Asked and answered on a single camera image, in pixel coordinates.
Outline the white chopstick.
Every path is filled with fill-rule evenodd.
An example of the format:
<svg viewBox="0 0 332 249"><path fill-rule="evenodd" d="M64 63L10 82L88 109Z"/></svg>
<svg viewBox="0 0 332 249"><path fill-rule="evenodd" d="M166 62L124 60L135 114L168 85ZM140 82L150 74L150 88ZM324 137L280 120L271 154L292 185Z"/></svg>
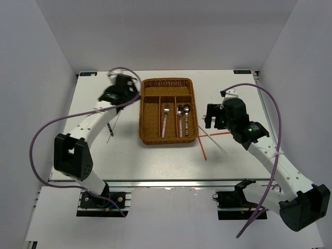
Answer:
<svg viewBox="0 0 332 249"><path fill-rule="evenodd" d="M199 126L199 129L225 154L227 154L226 150L223 149L212 137L209 135L201 126Z"/></svg>
<svg viewBox="0 0 332 249"><path fill-rule="evenodd" d="M110 126L111 126L113 132L114 132L115 126L116 126L116 124L117 124L117 121L118 121L119 116L120 116L120 114L117 115L116 120L115 120L115 122L114 122L114 124L113 124L112 126L111 126L111 124L110 124ZM109 137L108 137L106 143L109 142L109 140L110 140L111 137L112 137L112 136L110 136L110 133L109 133Z"/></svg>

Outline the dark-handled steel spoon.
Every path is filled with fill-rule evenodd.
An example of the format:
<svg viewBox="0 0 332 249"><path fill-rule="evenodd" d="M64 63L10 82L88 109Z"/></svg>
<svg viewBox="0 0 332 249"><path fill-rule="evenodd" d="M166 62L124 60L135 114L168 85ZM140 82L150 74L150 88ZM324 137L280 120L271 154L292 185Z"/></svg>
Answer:
<svg viewBox="0 0 332 249"><path fill-rule="evenodd" d="M190 112L190 105L184 105L184 112L185 112L185 135L189 135L189 112Z"/></svg>

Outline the pink-handled spoon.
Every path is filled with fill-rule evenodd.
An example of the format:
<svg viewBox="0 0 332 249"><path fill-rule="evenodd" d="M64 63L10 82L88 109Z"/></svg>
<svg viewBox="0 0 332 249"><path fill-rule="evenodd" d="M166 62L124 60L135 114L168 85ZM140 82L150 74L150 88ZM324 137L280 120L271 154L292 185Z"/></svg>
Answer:
<svg viewBox="0 0 332 249"><path fill-rule="evenodd" d="M179 117L179 136L183 137L183 122L182 117L184 116L184 108L182 105L178 105L177 107L177 115Z"/></svg>

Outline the pink-handled fork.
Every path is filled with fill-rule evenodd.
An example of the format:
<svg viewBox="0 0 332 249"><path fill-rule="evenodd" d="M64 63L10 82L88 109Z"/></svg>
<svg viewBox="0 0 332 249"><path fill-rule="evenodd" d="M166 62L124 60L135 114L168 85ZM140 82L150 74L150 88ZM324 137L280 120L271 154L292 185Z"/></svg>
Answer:
<svg viewBox="0 0 332 249"><path fill-rule="evenodd" d="M166 130L167 118L168 118L169 111L170 111L170 107L169 107L169 105L166 105L164 107L164 119L163 119L162 132L161 132L161 137L162 138L165 137L165 130Z"/></svg>

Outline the orange chopstick long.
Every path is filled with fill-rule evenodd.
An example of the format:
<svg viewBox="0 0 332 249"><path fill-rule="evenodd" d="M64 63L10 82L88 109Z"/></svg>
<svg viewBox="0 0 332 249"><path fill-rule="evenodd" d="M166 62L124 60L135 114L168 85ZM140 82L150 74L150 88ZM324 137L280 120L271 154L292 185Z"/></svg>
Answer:
<svg viewBox="0 0 332 249"><path fill-rule="evenodd" d="M217 136L217 135L225 135L225 134L230 134L230 132L219 132L219 133L212 133L212 134L204 134L204 135L199 135L199 137L206 137L206 136Z"/></svg>

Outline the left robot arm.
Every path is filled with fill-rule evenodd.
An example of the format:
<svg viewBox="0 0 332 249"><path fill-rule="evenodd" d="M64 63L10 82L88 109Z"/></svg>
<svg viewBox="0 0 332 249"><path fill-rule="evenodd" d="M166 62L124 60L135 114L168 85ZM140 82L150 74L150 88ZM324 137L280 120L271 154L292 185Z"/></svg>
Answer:
<svg viewBox="0 0 332 249"><path fill-rule="evenodd" d="M139 99L134 77L122 73L110 75L111 86L98 98L92 113L67 134L54 139L54 169L74 179L92 192L92 201L99 207L109 203L106 183L93 171L90 147L106 124L115 118L126 103Z"/></svg>

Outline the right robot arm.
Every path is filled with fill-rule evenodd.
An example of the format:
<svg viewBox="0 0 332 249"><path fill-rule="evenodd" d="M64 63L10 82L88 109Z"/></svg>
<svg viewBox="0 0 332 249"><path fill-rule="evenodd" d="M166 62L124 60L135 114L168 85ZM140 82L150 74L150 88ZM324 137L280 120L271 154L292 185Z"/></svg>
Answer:
<svg viewBox="0 0 332 249"><path fill-rule="evenodd" d="M330 190L324 184L314 184L277 152L269 132L259 122L250 120L241 99L208 104L204 122L207 129L230 131L233 139L271 174L282 191L269 191L262 205L280 215L289 229L300 231L326 215Z"/></svg>

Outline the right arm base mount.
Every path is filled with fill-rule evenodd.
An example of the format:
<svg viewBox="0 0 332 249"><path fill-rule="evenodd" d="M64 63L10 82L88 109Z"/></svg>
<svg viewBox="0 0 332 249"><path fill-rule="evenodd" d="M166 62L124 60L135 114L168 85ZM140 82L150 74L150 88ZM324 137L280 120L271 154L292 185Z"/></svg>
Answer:
<svg viewBox="0 0 332 249"><path fill-rule="evenodd" d="M257 208L257 203L248 202L243 189L256 183L252 179L244 179L234 186L232 191L218 190L212 195L217 203L219 220L249 220Z"/></svg>

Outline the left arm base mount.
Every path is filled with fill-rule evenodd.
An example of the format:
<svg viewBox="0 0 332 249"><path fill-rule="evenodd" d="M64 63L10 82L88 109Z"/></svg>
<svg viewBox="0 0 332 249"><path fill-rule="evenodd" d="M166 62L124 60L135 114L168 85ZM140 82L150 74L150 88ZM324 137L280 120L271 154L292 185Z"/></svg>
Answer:
<svg viewBox="0 0 332 249"><path fill-rule="evenodd" d="M131 203L131 193L124 191L110 192L108 198L117 204L117 206L123 212L124 216L119 212L119 210L112 202L93 197L87 192L81 192L80 194L76 216L107 218L126 217Z"/></svg>

